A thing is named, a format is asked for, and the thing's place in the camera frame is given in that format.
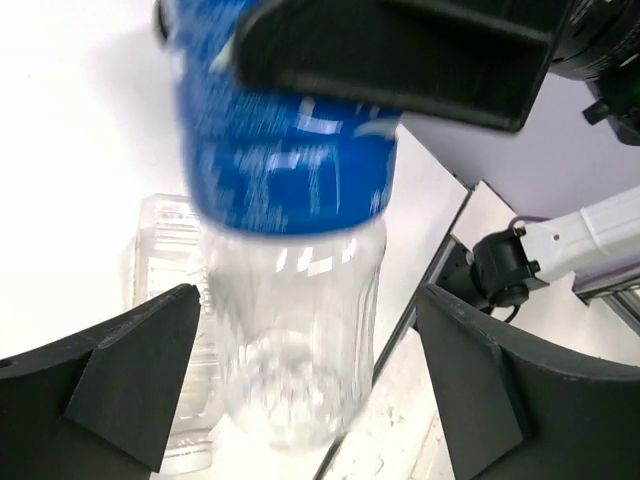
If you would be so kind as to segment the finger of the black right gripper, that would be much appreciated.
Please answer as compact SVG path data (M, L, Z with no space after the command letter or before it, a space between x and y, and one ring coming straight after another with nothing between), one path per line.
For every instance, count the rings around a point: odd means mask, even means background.
M262 1L232 48L243 84L515 133L569 1Z

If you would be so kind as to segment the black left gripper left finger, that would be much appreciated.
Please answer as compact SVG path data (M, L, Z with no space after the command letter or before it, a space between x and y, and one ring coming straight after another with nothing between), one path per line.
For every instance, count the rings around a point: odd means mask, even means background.
M164 303L2 360L2 478L147 480L159 470L175 412L158 398L150 343Z

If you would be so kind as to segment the large ribbed clear bottle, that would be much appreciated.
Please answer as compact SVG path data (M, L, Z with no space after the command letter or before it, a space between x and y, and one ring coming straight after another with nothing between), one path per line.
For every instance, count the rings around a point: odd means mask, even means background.
M174 408L156 478L174 479L211 467L212 432L222 416L211 297L201 229L184 196L154 194L140 205L130 274L132 307L159 296L151 345L161 356L158 398Z

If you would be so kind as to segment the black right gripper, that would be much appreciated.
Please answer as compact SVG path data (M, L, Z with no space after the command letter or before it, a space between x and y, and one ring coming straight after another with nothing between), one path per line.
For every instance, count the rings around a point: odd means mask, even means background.
M639 0L576 1L550 72L593 95L582 115L607 122L619 142L639 143Z

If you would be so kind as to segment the small blue label bottle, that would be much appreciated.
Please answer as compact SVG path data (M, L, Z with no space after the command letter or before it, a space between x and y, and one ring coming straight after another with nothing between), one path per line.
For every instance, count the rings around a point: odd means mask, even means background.
M372 390L397 113L239 86L247 1L160 1L224 406L272 447L345 434Z

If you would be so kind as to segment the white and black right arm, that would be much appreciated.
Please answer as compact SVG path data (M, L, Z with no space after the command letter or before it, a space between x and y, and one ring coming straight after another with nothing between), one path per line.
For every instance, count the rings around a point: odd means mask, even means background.
M590 124L639 141L635 1L261 1L236 23L236 78L516 133L548 74L584 82ZM639 192L482 239L443 288L484 310L639 242Z

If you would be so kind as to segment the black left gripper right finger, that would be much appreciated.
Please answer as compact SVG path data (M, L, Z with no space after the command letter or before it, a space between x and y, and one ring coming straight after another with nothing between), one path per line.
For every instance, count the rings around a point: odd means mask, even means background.
M433 284L416 310L455 478L638 478L638 367L546 341Z

